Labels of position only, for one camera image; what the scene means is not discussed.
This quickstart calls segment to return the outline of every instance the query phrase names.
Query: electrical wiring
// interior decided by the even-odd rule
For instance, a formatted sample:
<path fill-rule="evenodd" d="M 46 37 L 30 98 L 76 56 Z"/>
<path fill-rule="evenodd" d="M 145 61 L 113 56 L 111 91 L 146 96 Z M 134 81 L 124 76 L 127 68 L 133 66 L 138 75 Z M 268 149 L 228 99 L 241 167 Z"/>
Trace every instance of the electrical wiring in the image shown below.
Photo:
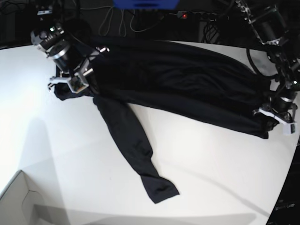
<path fill-rule="evenodd" d="M 205 10 L 203 10 L 203 9 L 193 9 L 193 10 L 186 11 L 185 13 L 183 13 L 183 14 L 179 17 L 179 19 L 180 19 L 181 17 L 183 17 L 184 15 L 187 15 L 187 14 L 190 13 L 190 12 L 209 13 L 209 14 L 212 13 L 212 12 L 205 11 Z"/>
<path fill-rule="evenodd" d="M 219 18 L 226 16 L 230 12 L 230 10 L 232 9 L 234 4 L 235 4 L 235 0 L 231 0 L 231 2 L 229 3 L 229 6 L 222 14 L 220 14 Z"/>
<path fill-rule="evenodd" d="M 131 18 L 131 21 L 130 21 L 130 29 L 131 29 L 134 33 L 142 33 L 142 32 L 145 32 L 145 31 L 147 31 L 147 30 L 150 30 L 150 29 L 156 27 L 157 25 L 159 25 L 159 24 L 163 21 L 163 19 L 165 18 L 165 16 L 164 16 L 164 17 L 163 17 L 160 21 L 158 21 L 156 24 L 154 24 L 154 25 L 152 25 L 152 26 L 150 26 L 150 27 L 148 27 L 148 28 L 146 28 L 146 29 L 143 29 L 143 30 L 135 30 L 135 29 L 132 28 L 132 22 L 133 22 L 134 17 L 135 17 L 135 16 L 133 15 L 132 18 Z"/>
<path fill-rule="evenodd" d="M 72 34 L 70 31 L 68 31 L 68 33 L 72 36 L 72 38 L 74 38 L 76 41 L 78 41 L 79 43 L 83 44 L 84 46 L 90 48 L 91 50 L 93 51 L 97 51 L 99 52 L 100 55 L 102 55 L 102 53 L 97 49 L 97 48 L 94 48 L 86 43 L 84 43 L 83 41 L 79 40 L 74 34 Z"/>
<path fill-rule="evenodd" d="M 252 57 L 251 57 L 251 54 L 250 54 L 250 49 L 249 49 L 249 48 L 247 48 L 246 53 L 247 53 L 247 58 L 248 58 L 248 60 L 249 60 L 249 63 L 250 63 L 250 65 L 251 65 L 251 67 L 253 68 L 254 72 L 255 72 L 257 75 L 259 75 L 259 76 L 265 77 L 265 75 L 263 75 L 263 74 L 258 70 L 258 68 L 256 67 L 256 65 L 254 64 L 254 62 L 253 62 L 253 60 L 252 60 Z"/>
<path fill-rule="evenodd" d="M 131 12 L 130 10 L 126 9 L 127 12 L 129 12 L 131 15 L 136 16 L 136 14 L 134 14 L 133 12 Z"/>
<path fill-rule="evenodd" d="M 211 21 L 207 21 L 207 24 L 203 28 L 203 37 L 201 43 L 206 42 L 211 44 L 213 38 L 219 33 L 218 27 Z"/>
<path fill-rule="evenodd" d="M 110 31 L 110 28 L 111 28 L 111 23 L 112 23 L 112 19 L 113 19 L 113 13 L 114 13 L 115 6 L 101 6 L 101 7 L 95 7 L 95 8 L 80 8 L 81 10 L 87 10 L 87 11 L 88 10 L 104 9 L 104 8 L 108 8 L 108 11 L 105 15 L 105 18 L 104 18 L 103 22 L 100 24 L 100 26 L 98 28 L 98 35 L 100 35 L 100 36 L 107 36 L 108 35 L 108 33 Z M 102 29 L 103 29 L 105 23 L 107 22 L 107 20 L 108 20 L 108 28 L 103 33 Z M 121 10 L 121 22 L 120 22 L 120 25 L 119 25 L 119 36 L 121 36 L 121 37 L 126 37 L 127 36 L 127 29 L 126 29 L 125 20 L 124 20 L 124 9 Z"/>
<path fill-rule="evenodd" d="M 20 5 L 27 5 L 24 2 L 18 2 L 17 3 L 17 2 L 11 2 L 10 0 L 5 0 L 5 1 L 2 1 L 2 2 L 4 2 L 4 3 L 3 3 L 3 6 L 0 7 L 0 15 L 1 14 L 9 15 L 9 14 L 12 14 L 12 13 L 21 12 L 23 10 L 23 8 L 21 8 Z M 4 10 L 9 6 L 16 6 L 18 9 L 14 10 L 14 11 L 11 11 L 9 13 L 5 13 Z"/>
<path fill-rule="evenodd" d="M 276 79 L 276 78 L 278 77 L 278 74 L 275 74 L 275 75 L 272 75 L 272 76 L 265 76 L 265 75 L 263 75 L 263 74 L 259 71 L 259 69 L 257 68 L 257 66 L 255 65 L 255 63 L 253 62 L 252 57 L 251 57 L 251 54 L 250 54 L 250 49 L 249 49 L 249 48 L 246 49 L 246 53 L 247 53 L 247 58 L 248 58 L 248 60 L 249 60 L 249 63 L 250 63 L 250 65 L 251 65 L 251 67 L 253 68 L 254 72 L 255 72 L 257 75 L 259 75 L 259 76 L 261 76 L 261 77 L 263 77 L 263 78 L 265 78 L 265 79 L 268 79 L 268 80 L 273 80 L 273 79 Z"/>

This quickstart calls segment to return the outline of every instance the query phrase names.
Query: blue object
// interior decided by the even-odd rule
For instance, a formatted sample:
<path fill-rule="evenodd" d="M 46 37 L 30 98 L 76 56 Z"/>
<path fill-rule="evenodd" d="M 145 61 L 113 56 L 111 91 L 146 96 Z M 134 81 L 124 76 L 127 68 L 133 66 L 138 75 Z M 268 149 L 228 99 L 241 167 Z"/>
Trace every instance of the blue object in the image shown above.
<path fill-rule="evenodd" d="M 174 9 L 179 0 L 113 0 L 121 9 Z"/>

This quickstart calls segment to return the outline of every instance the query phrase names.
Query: table surface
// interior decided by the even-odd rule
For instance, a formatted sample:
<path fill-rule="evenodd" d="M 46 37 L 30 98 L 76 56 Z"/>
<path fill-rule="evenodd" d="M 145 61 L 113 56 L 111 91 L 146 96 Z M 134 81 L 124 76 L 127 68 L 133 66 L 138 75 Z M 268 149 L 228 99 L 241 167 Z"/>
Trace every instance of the table surface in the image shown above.
<path fill-rule="evenodd" d="M 250 66 L 245 49 L 185 44 Z M 261 72 L 274 74 L 264 52 L 251 53 Z M 154 165 L 180 192 L 153 204 L 92 98 L 62 102 L 48 92 L 48 79 L 55 74 L 52 61 L 26 46 L 0 51 L 0 68 L 0 190 L 22 169 L 57 224 L 266 224 L 298 134 L 284 136 L 279 125 L 263 140 L 131 105 L 153 147 Z"/>

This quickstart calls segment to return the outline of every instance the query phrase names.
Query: black garment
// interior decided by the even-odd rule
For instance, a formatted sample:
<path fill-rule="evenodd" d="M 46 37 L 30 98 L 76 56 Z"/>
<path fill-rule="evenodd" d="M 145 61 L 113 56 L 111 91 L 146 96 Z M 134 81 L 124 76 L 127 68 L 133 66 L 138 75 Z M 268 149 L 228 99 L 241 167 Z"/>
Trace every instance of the black garment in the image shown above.
<path fill-rule="evenodd" d="M 93 61 L 100 94 L 94 96 L 121 153 L 141 176 L 154 203 L 178 195 L 154 168 L 152 148 L 127 103 L 166 110 L 234 131 L 268 138 L 263 115 L 252 111 L 265 101 L 270 81 L 242 63 L 197 47 L 168 42 L 97 37 L 110 53 Z M 56 85 L 62 100 L 76 98 Z M 83 95 L 93 96 L 88 90 Z"/>

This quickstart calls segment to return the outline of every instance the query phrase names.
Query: metal bracket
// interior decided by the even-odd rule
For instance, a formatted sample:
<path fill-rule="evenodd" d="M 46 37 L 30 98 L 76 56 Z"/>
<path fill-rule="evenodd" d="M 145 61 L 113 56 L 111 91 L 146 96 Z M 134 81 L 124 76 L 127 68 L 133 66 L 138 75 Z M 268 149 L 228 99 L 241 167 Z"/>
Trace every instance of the metal bracket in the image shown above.
<path fill-rule="evenodd" d="M 51 91 L 51 88 L 58 83 L 66 83 L 70 88 L 71 92 L 78 94 L 89 87 L 89 82 L 86 79 L 86 76 L 93 74 L 94 70 L 91 67 L 90 60 L 95 59 L 102 52 L 109 52 L 109 48 L 103 47 L 102 49 L 97 48 L 88 59 L 84 59 L 81 66 L 75 71 L 73 77 L 63 77 L 62 73 L 60 77 L 50 78 L 50 83 L 48 84 L 48 89 Z"/>
<path fill-rule="evenodd" d="M 265 12 L 263 15 L 259 15 L 256 18 L 253 18 L 253 14 L 251 13 L 251 10 L 248 6 L 248 4 L 244 1 L 244 0 L 235 0 L 235 2 L 238 5 L 238 8 L 240 8 L 240 11 L 242 13 L 244 13 L 245 17 L 245 21 L 248 22 L 249 25 L 251 25 L 252 30 L 255 33 L 255 36 L 259 39 L 259 41 L 263 44 L 263 45 L 279 45 L 281 40 L 283 39 L 282 37 L 277 38 L 276 40 L 271 40 L 271 41 L 263 41 L 263 39 L 261 38 L 261 36 L 259 35 L 259 33 L 257 32 L 257 30 L 254 27 L 254 23 L 261 17 L 264 17 L 265 15 L 267 15 L 270 12 L 273 12 L 274 10 L 276 10 L 277 8 L 270 8 L 267 12 Z"/>
<path fill-rule="evenodd" d="M 283 133 L 284 135 L 291 135 L 296 132 L 298 132 L 298 124 L 295 122 L 295 113 L 296 113 L 296 108 L 297 106 L 293 104 L 292 106 L 292 122 L 290 122 L 290 118 L 286 116 L 280 116 L 278 113 L 275 113 L 273 110 L 268 110 L 264 107 L 260 107 L 257 110 L 254 110 L 253 113 L 254 115 L 257 113 L 261 113 L 265 116 L 272 117 L 276 119 L 279 123 L 283 124 Z"/>

